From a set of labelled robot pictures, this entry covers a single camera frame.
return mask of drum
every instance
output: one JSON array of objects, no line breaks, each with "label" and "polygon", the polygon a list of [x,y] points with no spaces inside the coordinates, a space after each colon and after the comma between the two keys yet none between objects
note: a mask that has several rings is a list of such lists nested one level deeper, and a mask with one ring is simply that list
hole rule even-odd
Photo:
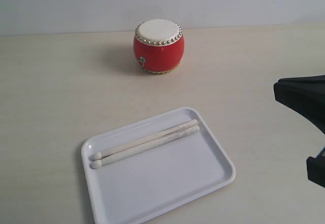
[{"label": "drum", "polygon": [[181,27],[166,19],[140,24],[135,31],[133,49],[139,65],[152,73],[166,73],[179,65],[184,53]]}]

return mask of drumhead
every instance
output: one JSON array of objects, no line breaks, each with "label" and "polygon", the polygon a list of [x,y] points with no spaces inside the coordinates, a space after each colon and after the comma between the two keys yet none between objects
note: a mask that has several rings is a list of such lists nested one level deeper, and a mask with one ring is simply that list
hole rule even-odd
[{"label": "drumhead", "polygon": [[166,19],[153,19],[140,24],[136,29],[139,41],[148,45],[170,45],[180,39],[182,29]]}]

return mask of wall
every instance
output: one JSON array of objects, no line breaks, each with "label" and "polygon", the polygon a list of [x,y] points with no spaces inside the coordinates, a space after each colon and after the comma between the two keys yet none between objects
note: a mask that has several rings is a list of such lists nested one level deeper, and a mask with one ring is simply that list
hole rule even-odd
[{"label": "wall", "polygon": [[325,0],[0,0],[0,35],[131,30],[150,18],[183,27],[325,21]]}]

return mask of wooden drumstick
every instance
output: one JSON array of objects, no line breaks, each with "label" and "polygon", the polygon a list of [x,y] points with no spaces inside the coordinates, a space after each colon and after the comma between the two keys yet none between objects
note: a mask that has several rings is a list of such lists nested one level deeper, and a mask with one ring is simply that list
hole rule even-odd
[{"label": "wooden drumstick", "polygon": [[90,164],[90,166],[91,166],[91,168],[96,169],[96,168],[99,168],[99,167],[101,167],[103,165],[107,165],[107,164],[110,164],[110,163],[113,163],[113,162],[117,162],[117,161],[120,161],[121,159],[130,157],[132,155],[141,153],[143,151],[146,151],[146,150],[161,146],[163,144],[167,144],[167,143],[172,142],[172,141],[174,141],[176,139],[179,139],[179,138],[191,135],[191,134],[195,134],[199,130],[200,130],[199,126],[195,125],[195,126],[187,128],[187,129],[184,129],[184,130],[181,130],[181,131],[178,131],[178,132],[163,136],[161,138],[149,141],[147,143],[140,144],[138,146],[126,149],[124,151],[120,151],[120,152],[112,154],[112,155],[110,155],[110,156],[108,156],[106,158],[98,159],[97,161],[92,162]]},{"label": "wooden drumstick", "polygon": [[107,149],[107,150],[103,150],[101,152],[97,152],[94,155],[92,155],[90,160],[91,161],[96,161],[98,159],[101,159],[101,158],[107,157],[109,155],[118,153],[120,151],[135,147],[137,145],[140,145],[140,144],[143,144],[143,143],[158,139],[158,138],[163,137],[165,135],[172,134],[174,132],[186,129],[188,127],[191,127],[191,126],[194,126],[194,125],[197,125],[197,124],[198,124],[198,121],[196,119],[193,119],[191,121],[179,124],[177,126],[170,127],[169,129],[162,130],[162,131],[160,131],[158,133],[154,133],[154,134],[145,136],[143,138],[136,139],[136,140],[130,141],[128,143],[118,145],[116,147],[113,147],[113,148],[110,148],[110,149]]}]

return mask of white tray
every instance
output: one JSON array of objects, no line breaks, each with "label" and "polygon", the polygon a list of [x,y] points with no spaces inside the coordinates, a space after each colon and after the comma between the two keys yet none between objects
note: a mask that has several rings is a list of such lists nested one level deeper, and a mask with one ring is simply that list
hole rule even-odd
[{"label": "white tray", "polygon": [[[200,132],[90,168],[95,152],[196,119]],[[81,150],[96,224],[143,223],[230,184],[235,167],[199,113],[180,108],[87,140]]]}]

